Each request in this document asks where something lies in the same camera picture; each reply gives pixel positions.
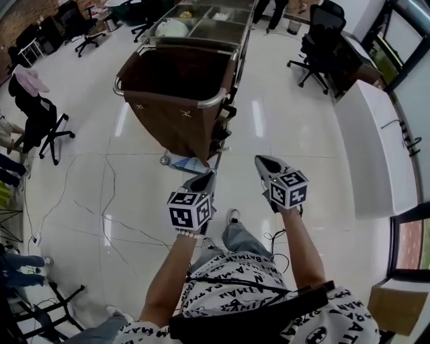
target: gray jeans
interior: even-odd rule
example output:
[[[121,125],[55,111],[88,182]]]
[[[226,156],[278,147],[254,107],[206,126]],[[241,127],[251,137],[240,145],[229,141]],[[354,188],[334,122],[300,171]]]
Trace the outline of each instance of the gray jeans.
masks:
[[[64,344],[111,344],[114,342],[118,330],[127,324],[128,321],[116,312],[103,324],[78,333],[67,339]]]
[[[247,229],[243,226],[242,222],[231,223],[227,226],[224,233],[222,233],[222,242],[226,248],[231,252],[251,252],[256,255],[273,259],[273,255],[260,243]],[[194,272],[202,265],[206,264],[217,255],[223,254],[224,251],[219,247],[213,249],[206,249],[197,261],[189,268],[190,272]]]

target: white desk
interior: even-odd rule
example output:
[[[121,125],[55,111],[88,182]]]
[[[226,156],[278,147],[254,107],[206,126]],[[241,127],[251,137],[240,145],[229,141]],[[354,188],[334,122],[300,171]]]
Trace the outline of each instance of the white desk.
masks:
[[[395,216],[417,206],[412,161],[389,96],[358,80],[336,104],[357,218]]]
[[[25,58],[25,60],[27,61],[27,63],[32,67],[33,65],[29,62],[29,60],[26,58],[26,53],[29,51],[32,51],[32,53],[34,54],[34,56],[36,58],[38,58],[38,55],[36,54],[36,52],[33,50],[32,46],[35,46],[37,50],[39,50],[39,54],[40,56],[45,57],[45,55],[43,54],[43,52],[41,51],[41,49],[39,48],[38,43],[36,42],[36,39],[34,38],[27,46],[25,46],[24,48],[22,48],[19,52],[19,54],[22,54],[22,56]]]

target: sneaker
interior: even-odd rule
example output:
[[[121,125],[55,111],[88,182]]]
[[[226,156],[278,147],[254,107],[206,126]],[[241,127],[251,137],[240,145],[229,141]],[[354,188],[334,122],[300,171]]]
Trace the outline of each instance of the sneaker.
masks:
[[[209,250],[216,249],[216,245],[215,245],[214,241],[208,237],[203,239],[203,247],[205,249],[209,249]]]
[[[52,259],[51,256],[46,255],[46,256],[44,256],[42,258],[43,258],[43,261],[45,262],[45,265],[52,265],[52,264],[54,264],[54,260]]]
[[[116,314],[119,313],[128,321],[128,323],[134,323],[134,318],[131,315],[123,312],[122,310],[120,310],[119,308],[116,308],[115,306],[106,306],[106,310],[111,316],[115,315],[115,313]]]
[[[227,213],[227,226],[232,223],[239,223],[241,221],[241,213],[237,209],[231,209]]]

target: brown fabric bag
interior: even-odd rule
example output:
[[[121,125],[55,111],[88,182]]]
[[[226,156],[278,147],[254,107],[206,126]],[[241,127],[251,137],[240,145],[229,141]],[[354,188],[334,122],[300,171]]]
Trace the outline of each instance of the brown fabric bag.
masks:
[[[118,77],[137,118],[166,149],[197,157],[207,165],[221,102],[198,108],[198,101],[230,91],[236,62],[215,50],[157,46],[135,52]]]

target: trash can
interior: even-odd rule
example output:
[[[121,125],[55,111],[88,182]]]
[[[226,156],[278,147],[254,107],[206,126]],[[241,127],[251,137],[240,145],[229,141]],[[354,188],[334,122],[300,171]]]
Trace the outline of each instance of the trash can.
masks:
[[[302,23],[290,20],[290,23],[288,24],[287,31],[291,35],[296,35],[298,33],[298,30],[300,30],[301,26],[302,26]]]
[[[222,127],[218,115],[232,86],[238,55],[170,45],[141,55],[134,52],[115,78],[114,90],[163,147],[197,157],[207,166],[216,154],[219,135],[214,130]]]
[[[113,32],[118,29],[118,25],[116,25],[115,19],[112,14],[109,14],[105,19],[103,19],[103,22],[105,24],[107,32]]]

